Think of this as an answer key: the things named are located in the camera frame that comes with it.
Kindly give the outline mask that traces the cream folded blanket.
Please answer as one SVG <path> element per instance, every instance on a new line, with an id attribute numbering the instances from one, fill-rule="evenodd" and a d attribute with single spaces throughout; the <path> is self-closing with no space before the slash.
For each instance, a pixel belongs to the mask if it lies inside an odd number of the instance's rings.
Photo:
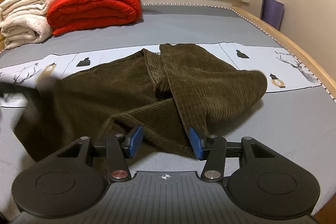
<path id="1" fill-rule="evenodd" d="M 1 35 L 5 49 L 38 44 L 52 36 L 47 12 L 56 0 L 5 0 L 1 3 Z"/>

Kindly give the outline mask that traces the grey printed bed sheet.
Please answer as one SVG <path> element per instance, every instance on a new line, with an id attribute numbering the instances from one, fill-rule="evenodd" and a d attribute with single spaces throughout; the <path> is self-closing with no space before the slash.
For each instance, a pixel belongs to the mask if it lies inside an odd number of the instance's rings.
<path id="1" fill-rule="evenodd" d="M 237 10 L 207 6 L 144 5 L 143 19 L 134 25 L 74 31 L 44 43 L 27 44 L 1 53 L 1 73 L 27 75 L 31 64 L 58 57 L 80 60 L 85 52 L 109 52 L 94 63 L 113 61 L 161 44 L 195 43 L 234 64 L 239 44 L 245 59 L 255 53 L 259 69 L 293 73 L 303 89 L 266 94 L 232 121 L 213 125 L 214 134 L 229 141 L 251 136 L 312 173 L 321 187 L 319 211 L 335 194 L 335 96 L 317 66 L 288 44 L 281 34 Z"/>

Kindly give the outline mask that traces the red folded blanket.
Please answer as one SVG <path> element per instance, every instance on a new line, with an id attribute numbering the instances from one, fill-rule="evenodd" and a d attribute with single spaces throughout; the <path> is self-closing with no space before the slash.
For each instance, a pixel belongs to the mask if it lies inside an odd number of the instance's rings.
<path id="1" fill-rule="evenodd" d="M 123 26 L 141 19 L 140 0 L 56 0 L 47 12 L 53 36 Z"/>

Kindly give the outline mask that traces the purple board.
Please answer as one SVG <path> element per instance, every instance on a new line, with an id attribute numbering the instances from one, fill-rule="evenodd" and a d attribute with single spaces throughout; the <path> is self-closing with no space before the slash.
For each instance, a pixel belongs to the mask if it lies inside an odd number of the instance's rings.
<path id="1" fill-rule="evenodd" d="M 285 5 L 282 2 L 277 0 L 262 0 L 260 19 L 279 31 L 284 10 Z"/>

